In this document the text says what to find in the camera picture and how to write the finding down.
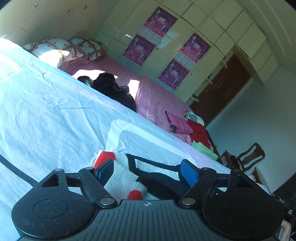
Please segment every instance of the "poster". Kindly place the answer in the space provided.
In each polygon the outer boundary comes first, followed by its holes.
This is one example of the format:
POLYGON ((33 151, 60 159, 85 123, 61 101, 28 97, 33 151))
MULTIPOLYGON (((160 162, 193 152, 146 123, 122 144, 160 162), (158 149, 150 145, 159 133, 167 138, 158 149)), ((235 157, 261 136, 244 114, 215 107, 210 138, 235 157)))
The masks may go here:
POLYGON ((161 86, 163 83, 169 88, 166 88, 173 92, 182 82, 182 80, 189 73, 189 70, 186 69, 182 64, 178 63, 175 59, 169 63, 165 70, 156 80, 161 86))
POLYGON ((144 23, 139 35, 157 45, 176 21, 176 17, 158 7, 144 23))
POLYGON ((123 56, 142 66, 154 48, 155 45, 153 43, 150 43, 140 35, 136 35, 123 53, 123 56))
POLYGON ((210 45, 194 33, 177 53, 175 59, 192 70, 209 49, 210 45))

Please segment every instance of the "gray wall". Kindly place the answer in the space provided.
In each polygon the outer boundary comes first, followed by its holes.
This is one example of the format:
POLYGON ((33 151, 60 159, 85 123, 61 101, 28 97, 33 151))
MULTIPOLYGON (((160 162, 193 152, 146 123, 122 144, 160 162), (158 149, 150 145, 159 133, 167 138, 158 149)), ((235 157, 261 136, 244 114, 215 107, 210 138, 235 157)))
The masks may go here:
POLYGON ((271 192, 296 172, 296 74, 279 67, 266 85, 251 79, 207 127, 219 154, 239 155, 257 142, 257 167, 271 192))

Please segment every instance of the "ribbed gray surface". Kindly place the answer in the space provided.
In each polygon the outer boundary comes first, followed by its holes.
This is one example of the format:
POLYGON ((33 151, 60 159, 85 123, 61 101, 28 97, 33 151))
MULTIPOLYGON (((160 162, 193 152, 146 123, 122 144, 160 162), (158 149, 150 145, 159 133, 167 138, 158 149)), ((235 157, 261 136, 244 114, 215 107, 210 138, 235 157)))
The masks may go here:
POLYGON ((124 200, 102 210, 94 222, 64 241, 226 241, 210 231, 193 210, 176 207, 172 200, 124 200))

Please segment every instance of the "white blanket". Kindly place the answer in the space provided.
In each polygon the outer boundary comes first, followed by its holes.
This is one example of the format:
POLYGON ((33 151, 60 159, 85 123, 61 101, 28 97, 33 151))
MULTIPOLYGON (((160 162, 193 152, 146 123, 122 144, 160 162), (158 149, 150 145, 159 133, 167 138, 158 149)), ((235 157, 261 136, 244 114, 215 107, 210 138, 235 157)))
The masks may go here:
MULTIPOLYGON (((99 150, 169 165, 229 169, 123 105, 0 39, 0 154, 37 181, 93 166, 99 150)), ((0 164, 0 240, 17 240, 14 204, 31 186, 0 164)))

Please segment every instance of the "wooden chair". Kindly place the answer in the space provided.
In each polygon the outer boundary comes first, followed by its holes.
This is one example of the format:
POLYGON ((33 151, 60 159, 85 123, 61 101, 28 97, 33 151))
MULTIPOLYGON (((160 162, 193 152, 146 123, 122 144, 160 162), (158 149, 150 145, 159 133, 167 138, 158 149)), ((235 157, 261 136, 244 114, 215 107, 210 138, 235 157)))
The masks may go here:
POLYGON ((228 168, 230 168, 230 169, 240 169, 243 172, 246 172, 246 171, 250 170, 252 168, 252 166, 254 166, 255 164, 262 161, 265 158, 265 153, 264 153, 263 149, 261 148, 261 146, 258 143, 254 143, 250 147, 249 150, 243 152, 242 154, 240 154, 236 158, 231 156, 228 153, 228 151, 225 151, 219 159, 221 159, 222 157, 225 157, 228 168), (243 160, 241 160, 241 158, 243 156, 247 155, 254 147, 256 147, 255 150, 251 154, 246 156, 243 160), (250 162, 252 162, 255 159, 257 159, 257 160, 254 161, 252 164, 250 164, 248 167, 245 167, 245 165, 249 164, 250 162))

